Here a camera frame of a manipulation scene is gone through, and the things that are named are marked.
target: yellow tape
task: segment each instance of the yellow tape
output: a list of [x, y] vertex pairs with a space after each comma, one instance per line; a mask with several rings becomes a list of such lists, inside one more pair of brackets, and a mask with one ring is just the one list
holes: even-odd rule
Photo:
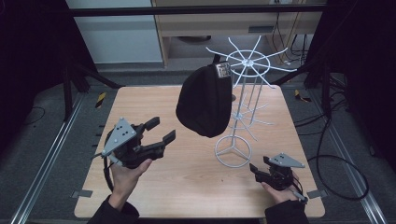
[[297, 100], [301, 100], [301, 101], [304, 101], [304, 102], [311, 102], [311, 99], [310, 98], [303, 98], [303, 97], [301, 97], [301, 95], [300, 95], [300, 92], [298, 91], [298, 90], [295, 90], [294, 91], [294, 97], [297, 99]]
[[105, 100], [106, 93], [102, 92], [99, 94], [98, 100], [96, 101], [95, 108], [100, 108], [102, 106], [103, 101]]

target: metal bar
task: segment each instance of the metal bar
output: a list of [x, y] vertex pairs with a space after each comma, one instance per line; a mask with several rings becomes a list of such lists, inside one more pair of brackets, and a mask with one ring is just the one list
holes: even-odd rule
[[260, 12], [317, 12], [345, 8], [345, 5], [290, 4], [290, 5], [239, 5], [239, 6], [189, 6], [189, 7], [113, 7], [70, 8], [68, 10], [44, 10], [44, 14], [72, 17], [143, 16], [175, 14], [222, 14]]
[[[316, 104], [318, 110], [323, 112], [319, 105], [319, 96], [314, 92], [308, 89], [309, 94], [312, 96], [312, 101]], [[329, 133], [334, 144], [335, 151], [339, 155], [339, 157], [350, 161], [352, 164], [355, 164], [352, 160], [352, 157], [349, 155], [347, 148], [345, 147], [341, 136], [338, 134], [337, 129], [333, 124], [330, 123]], [[349, 165], [344, 164], [344, 168], [346, 169], [346, 174], [349, 176], [349, 180], [358, 195], [362, 195], [365, 190], [364, 180], [355, 169], [352, 169]], [[387, 224], [387, 220], [382, 213], [381, 208], [375, 200], [375, 197], [371, 191], [367, 194], [365, 198], [361, 200], [361, 204], [366, 211], [367, 217], [370, 219], [372, 223], [375, 224]]]
[[64, 121], [66, 121], [73, 111], [72, 87], [67, 66], [62, 71], [62, 77], [64, 78]]
[[43, 189], [44, 184], [50, 174], [50, 170], [52, 169], [53, 164], [58, 157], [59, 152], [61, 151], [62, 145], [64, 144], [64, 140], [68, 135], [75, 119], [80, 110], [82, 100], [84, 99], [84, 93], [78, 93], [77, 99], [75, 101], [74, 108], [75, 110], [70, 115], [70, 118], [64, 121], [64, 124], [61, 127], [61, 130], [58, 132], [52, 146], [47, 154], [46, 159], [44, 159], [43, 163], [39, 171], [35, 176], [35, 180], [27, 191], [23, 201], [21, 202], [19, 208], [14, 213], [12, 219], [10, 220], [11, 224], [23, 224], [26, 222], [29, 217], [30, 212], [32, 211], [33, 206], [35, 205], [35, 201], [37, 200], [38, 195]]

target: human hand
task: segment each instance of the human hand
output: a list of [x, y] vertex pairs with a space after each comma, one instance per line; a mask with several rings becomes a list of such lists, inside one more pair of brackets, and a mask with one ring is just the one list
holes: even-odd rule
[[[298, 182], [298, 176], [293, 172], [293, 176], [294, 176], [294, 182]], [[288, 187], [287, 189], [283, 189], [283, 190], [276, 190], [273, 189], [270, 185], [268, 185], [265, 182], [262, 182], [262, 187], [267, 190], [268, 193], [271, 194], [271, 196], [273, 197], [275, 204], [279, 204], [279, 203], [283, 203], [285, 201], [297, 201], [299, 200], [299, 198], [293, 193], [295, 191], [297, 191], [297, 189], [291, 185], [290, 187]]]
[[117, 164], [113, 164], [111, 166], [114, 189], [113, 193], [108, 199], [108, 202], [112, 207], [121, 211], [125, 202], [128, 200], [132, 191], [136, 187], [139, 177], [147, 171], [151, 163], [152, 160], [147, 159], [143, 161], [136, 169], [129, 169]]

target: black sleeve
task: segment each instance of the black sleeve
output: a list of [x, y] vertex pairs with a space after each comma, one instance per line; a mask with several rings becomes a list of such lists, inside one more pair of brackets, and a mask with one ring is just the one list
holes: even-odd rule
[[305, 205], [299, 201], [285, 201], [265, 210], [268, 224], [307, 224]]
[[106, 198], [90, 221], [88, 221], [88, 224], [134, 224], [137, 222], [139, 212], [137, 212], [133, 205], [125, 203], [122, 211], [119, 212], [108, 203], [109, 198], [110, 196]]

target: gray floor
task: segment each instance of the gray floor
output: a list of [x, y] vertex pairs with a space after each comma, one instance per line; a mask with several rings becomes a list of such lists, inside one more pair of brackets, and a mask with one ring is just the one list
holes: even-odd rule
[[[235, 36], [232, 41], [240, 49], [251, 49], [257, 41], [255, 36]], [[235, 49], [230, 47], [225, 36], [213, 36], [206, 42], [186, 42], [185, 39], [173, 39], [170, 51], [170, 61], [165, 68], [146, 68], [124, 73], [103, 73], [103, 76], [123, 85], [169, 85], [182, 84], [191, 71], [211, 63], [212, 54], [205, 47], [229, 54]], [[263, 38], [258, 50], [270, 54], [268, 40]], [[299, 66], [299, 61], [291, 65], [275, 66], [293, 68]], [[269, 72], [266, 78], [276, 80], [285, 72]], [[117, 90], [112, 90], [102, 83], [88, 78], [91, 89], [88, 93], [76, 93], [74, 99], [82, 98], [82, 103], [70, 131], [61, 146], [55, 163], [28, 218], [32, 223], [73, 223], [85, 222], [74, 216], [77, 199], [70, 195], [74, 190], [82, 188], [85, 176], [91, 165], [91, 155], [102, 134], [102, 125], [111, 109]], [[321, 113], [316, 99], [320, 99], [320, 87], [306, 90], [300, 75], [282, 86], [291, 116], [294, 121], [306, 119]], [[295, 98], [294, 91], [299, 90], [303, 97], [313, 102], [308, 103]], [[106, 98], [100, 108], [95, 108], [98, 95], [106, 93]], [[338, 94], [333, 97], [333, 104], [343, 100]], [[359, 169], [367, 176], [372, 198], [362, 201], [348, 201], [329, 192], [330, 196], [323, 198], [326, 209], [324, 217], [310, 220], [311, 223], [396, 223], [396, 175], [387, 162], [381, 158], [372, 157], [369, 145], [359, 129], [353, 116], [346, 111], [346, 105], [340, 105], [332, 113], [332, 128], [324, 134], [320, 154], [340, 155], [340, 147], [345, 148]], [[52, 143], [62, 129], [64, 118], [63, 86], [55, 86], [43, 91], [35, 98], [35, 107], [26, 119], [26, 125], [21, 129], [10, 145], [7, 157], [0, 163], [0, 223], [8, 223], [21, 204], [26, 192], [35, 180], [42, 162], [46, 159]], [[307, 158], [317, 154], [320, 134], [324, 127], [324, 119], [297, 128], [300, 134], [304, 152]], [[319, 189], [325, 189], [318, 178], [318, 170], [314, 161], [309, 163]], [[320, 172], [325, 182], [336, 192], [349, 197], [356, 197], [353, 183], [356, 181], [349, 175], [347, 165], [340, 161], [320, 159]], [[370, 210], [377, 208], [386, 220], [373, 220]]]

